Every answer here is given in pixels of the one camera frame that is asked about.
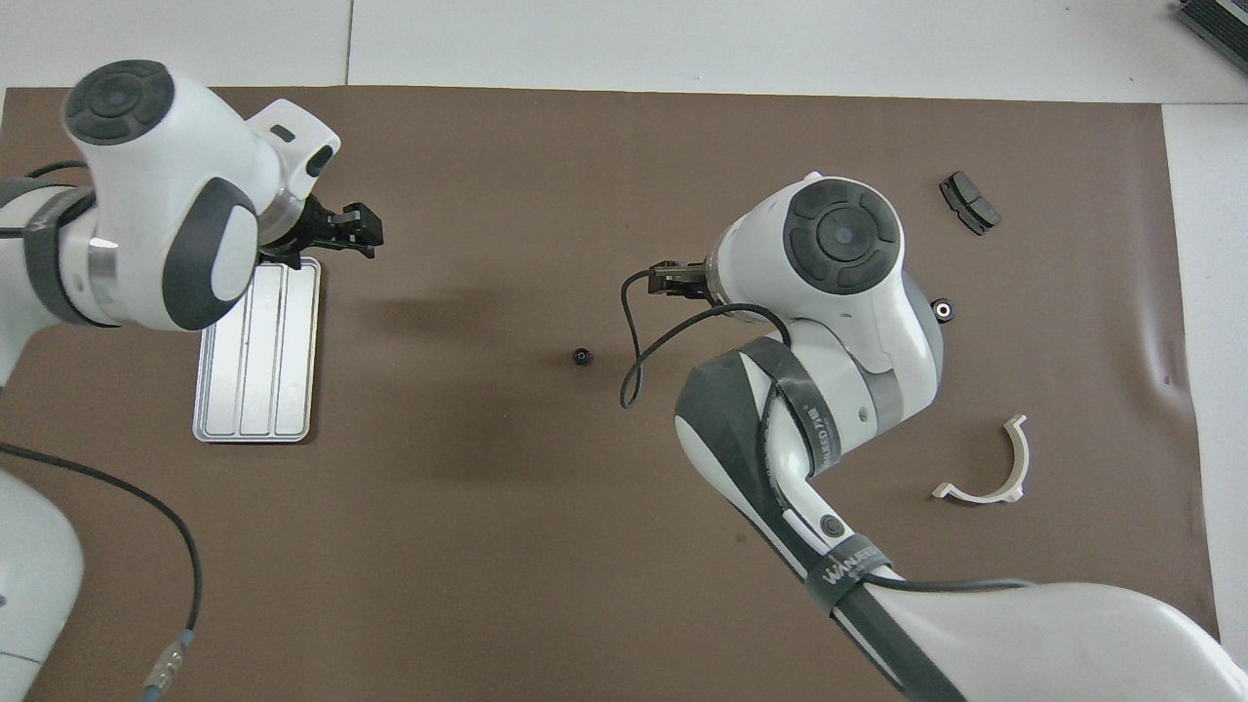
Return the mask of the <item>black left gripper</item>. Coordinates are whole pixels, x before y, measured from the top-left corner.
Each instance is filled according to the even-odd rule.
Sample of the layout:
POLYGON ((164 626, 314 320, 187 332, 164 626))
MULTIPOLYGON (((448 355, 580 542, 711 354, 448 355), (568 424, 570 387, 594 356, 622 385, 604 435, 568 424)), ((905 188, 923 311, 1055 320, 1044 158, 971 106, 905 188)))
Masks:
POLYGON ((290 200, 290 204, 273 205, 261 217, 261 262, 300 265, 303 250, 324 244, 329 237, 334 252, 374 259, 377 241, 384 240, 384 230, 379 216, 364 204, 349 204, 342 214, 332 214, 314 195, 290 200))

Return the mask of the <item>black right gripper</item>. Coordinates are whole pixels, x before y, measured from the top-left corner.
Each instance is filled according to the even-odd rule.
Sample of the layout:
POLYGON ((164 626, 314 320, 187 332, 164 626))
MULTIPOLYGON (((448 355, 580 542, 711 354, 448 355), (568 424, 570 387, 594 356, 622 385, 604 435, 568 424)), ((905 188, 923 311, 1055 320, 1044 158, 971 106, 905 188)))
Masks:
POLYGON ((715 299, 705 259, 683 264, 664 259, 649 267, 649 279, 651 296, 715 299))

